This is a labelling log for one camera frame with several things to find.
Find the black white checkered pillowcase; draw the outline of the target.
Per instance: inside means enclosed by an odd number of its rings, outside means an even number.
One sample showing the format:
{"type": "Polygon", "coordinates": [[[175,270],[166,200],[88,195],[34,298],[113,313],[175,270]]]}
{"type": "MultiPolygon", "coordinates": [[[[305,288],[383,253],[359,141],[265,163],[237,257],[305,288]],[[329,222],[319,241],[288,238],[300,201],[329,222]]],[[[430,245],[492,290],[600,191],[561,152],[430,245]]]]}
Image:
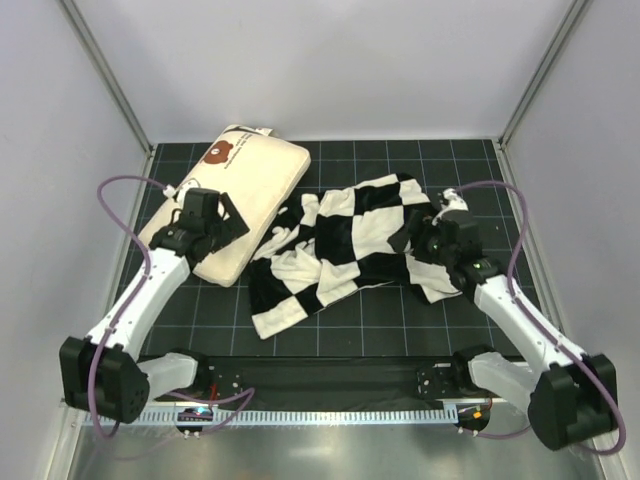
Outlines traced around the black white checkered pillowcase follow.
{"type": "Polygon", "coordinates": [[[459,295],[442,265],[417,259],[417,241],[390,238],[414,214],[437,211],[419,182],[389,174],[341,190],[293,195],[247,266],[251,319],[266,340],[360,290],[398,283],[432,304],[459,295]]]}

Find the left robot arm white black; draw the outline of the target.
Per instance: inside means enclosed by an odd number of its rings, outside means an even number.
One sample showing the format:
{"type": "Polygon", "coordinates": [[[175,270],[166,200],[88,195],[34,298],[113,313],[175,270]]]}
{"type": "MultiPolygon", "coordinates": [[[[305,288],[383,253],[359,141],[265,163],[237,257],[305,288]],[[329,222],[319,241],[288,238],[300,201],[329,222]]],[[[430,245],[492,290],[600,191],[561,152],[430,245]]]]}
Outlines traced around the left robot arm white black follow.
{"type": "Polygon", "coordinates": [[[143,361],[140,354],[160,313],[194,268],[248,231],[228,194],[189,189],[143,247],[140,269],[111,310],[84,338],[68,337],[62,344],[66,403],[88,412],[95,425],[103,419],[131,424],[158,397],[206,397],[212,378],[205,355],[177,348],[143,361]]]}

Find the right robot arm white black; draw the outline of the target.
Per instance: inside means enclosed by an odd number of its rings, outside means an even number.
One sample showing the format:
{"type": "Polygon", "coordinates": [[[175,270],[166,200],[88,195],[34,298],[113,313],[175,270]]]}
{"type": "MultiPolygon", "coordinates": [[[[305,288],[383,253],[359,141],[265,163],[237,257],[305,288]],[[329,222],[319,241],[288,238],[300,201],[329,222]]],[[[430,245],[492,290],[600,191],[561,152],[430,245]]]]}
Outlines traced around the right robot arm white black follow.
{"type": "Polygon", "coordinates": [[[613,363],[589,355],[559,332],[523,294],[501,263],[483,251],[477,222],[466,210],[439,214],[411,208],[388,239],[398,252],[444,273],[454,289],[490,317],[526,361],[520,367],[491,349],[456,354],[452,388],[462,396],[494,393],[523,411],[548,449],[617,432],[626,441],[613,363]]]}

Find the cream pillow with bear print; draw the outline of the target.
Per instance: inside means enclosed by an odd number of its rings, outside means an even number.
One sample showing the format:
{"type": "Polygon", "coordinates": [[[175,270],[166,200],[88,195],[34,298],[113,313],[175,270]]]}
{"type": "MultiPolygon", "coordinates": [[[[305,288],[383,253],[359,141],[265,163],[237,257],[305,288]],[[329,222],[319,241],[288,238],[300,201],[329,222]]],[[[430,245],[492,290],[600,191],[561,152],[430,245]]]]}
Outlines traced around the cream pillow with bear print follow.
{"type": "MultiPolygon", "coordinates": [[[[274,137],[270,128],[229,125],[174,187],[196,179],[202,188],[226,192],[250,231],[198,264],[194,274],[212,284],[232,286],[310,163],[306,148],[274,137]]],[[[138,234],[143,244],[170,222],[177,207],[166,198],[138,234]]]]}

